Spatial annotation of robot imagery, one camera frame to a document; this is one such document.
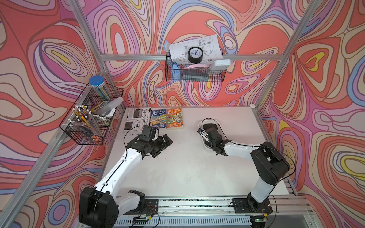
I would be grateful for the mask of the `dark grey upside-down mouse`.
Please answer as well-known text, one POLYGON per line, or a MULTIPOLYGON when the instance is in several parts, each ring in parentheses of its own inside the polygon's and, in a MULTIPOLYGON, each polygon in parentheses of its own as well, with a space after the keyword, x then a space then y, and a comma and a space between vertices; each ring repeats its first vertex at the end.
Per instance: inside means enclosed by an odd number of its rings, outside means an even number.
POLYGON ((208 130, 210 128, 214 128, 217 130, 218 126, 214 123, 205 123, 202 128, 203 128, 203 130, 208 130))

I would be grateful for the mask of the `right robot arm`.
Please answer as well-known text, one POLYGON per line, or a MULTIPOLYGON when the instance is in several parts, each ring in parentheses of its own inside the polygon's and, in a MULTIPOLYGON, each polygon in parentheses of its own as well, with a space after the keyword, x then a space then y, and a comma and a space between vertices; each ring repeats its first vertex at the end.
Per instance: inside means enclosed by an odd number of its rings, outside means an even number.
POLYGON ((206 130, 200 128, 198 133, 202 136, 205 146, 212 149, 216 155, 235 156, 254 163, 259 179, 245 199, 245 203, 236 204, 236 207, 258 212, 260 207, 266 204, 265 201, 276 185, 290 170, 288 161, 270 142, 255 146, 223 139, 214 124, 206 130))

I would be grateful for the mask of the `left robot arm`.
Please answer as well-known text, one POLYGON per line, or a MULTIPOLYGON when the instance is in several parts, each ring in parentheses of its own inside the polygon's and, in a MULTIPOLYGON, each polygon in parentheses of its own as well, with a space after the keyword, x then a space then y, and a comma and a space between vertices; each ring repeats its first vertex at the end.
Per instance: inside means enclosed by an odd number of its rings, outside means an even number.
POLYGON ((161 136, 155 127, 145 125, 142 133, 125 144, 125 152, 117 164, 94 187, 86 187, 80 195, 79 222, 91 228, 112 228, 127 213, 145 210, 145 194, 130 190, 118 197, 124 181, 146 157, 157 157, 173 144, 168 135, 161 136))

